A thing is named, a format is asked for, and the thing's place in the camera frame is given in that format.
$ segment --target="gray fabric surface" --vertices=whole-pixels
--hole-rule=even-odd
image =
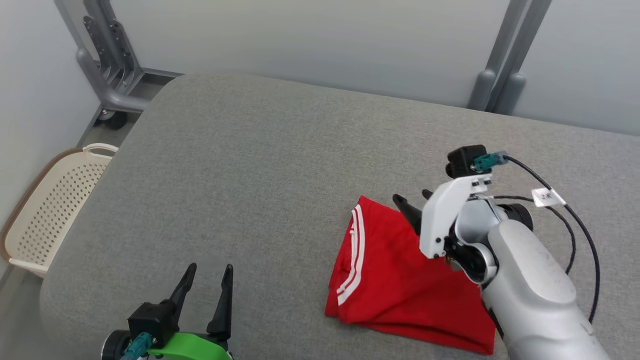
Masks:
[[[323,315],[358,196],[393,206],[397,192],[421,206],[421,189],[448,181],[447,153],[475,143],[527,163],[581,215],[602,262],[598,338],[612,359],[640,358],[639,138],[242,75],[183,76],[152,101],[51,265],[45,328],[77,358],[97,358],[104,338],[141,302],[165,299],[194,261],[180,325],[202,332],[232,263],[237,359],[484,358]],[[509,165],[491,193],[534,187]],[[533,216],[565,266],[566,229],[548,211]],[[578,244],[571,278],[587,313],[593,261],[581,234]],[[497,340],[492,358],[505,357]]]

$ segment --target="metal frame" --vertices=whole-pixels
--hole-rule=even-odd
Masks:
[[[513,38],[518,32],[518,23],[525,11],[526,4],[527,0],[511,0],[509,3],[507,11],[504,13],[504,20],[502,20],[500,30],[498,30],[498,36],[489,55],[489,60],[486,62],[486,67],[477,76],[467,104],[468,109],[480,111],[486,109],[495,79],[502,68]]]
[[[128,94],[144,75],[122,25],[115,19],[110,0],[84,0],[89,16],[84,26],[99,54],[99,66],[84,46],[62,0],[54,0],[78,50],[76,59],[103,107],[101,117],[112,111],[142,112],[149,101]]]
[[[467,108],[505,115],[513,113],[527,83],[520,67],[550,4],[551,0],[511,0]]]
[[[122,24],[116,20],[111,0],[83,0],[89,14],[84,18],[84,25],[99,54],[98,70],[62,0],[54,1],[78,45],[78,63],[102,103],[101,118],[110,117],[111,111],[142,112],[147,107],[148,100],[128,96],[145,71],[173,77],[180,75],[143,70]],[[526,84],[526,77],[519,73],[520,67],[550,4],[551,0],[509,2],[486,67],[477,76],[467,108],[507,115],[513,112]],[[112,88],[115,80],[118,83]]]
[[[520,30],[513,42],[498,80],[493,87],[486,111],[510,115],[527,83],[527,78],[520,72],[529,48],[536,37],[540,24],[547,14],[551,0],[532,0]]]

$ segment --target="white wall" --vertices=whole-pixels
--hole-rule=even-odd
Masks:
[[[514,115],[640,135],[640,3],[554,0]]]
[[[142,67],[466,106],[509,0],[112,0]]]
[[[75,147],[98,98],[52,0],[0,2],[0,224],[41,169]],[[6,263],[0,259],[0,276]]]

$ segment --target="laundry basket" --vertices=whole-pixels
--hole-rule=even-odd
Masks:
[[[93,143],[55,157],[22,196],[0,233],[3,258],[45,277],[49,265],[85,200],[111,161],[97,149],[117,147]]]

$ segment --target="cable label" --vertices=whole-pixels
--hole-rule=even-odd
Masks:
[[[539,188],[531,190],[533,203],[539,208],[553,205],[566,205],[566,201],[554,189]]]

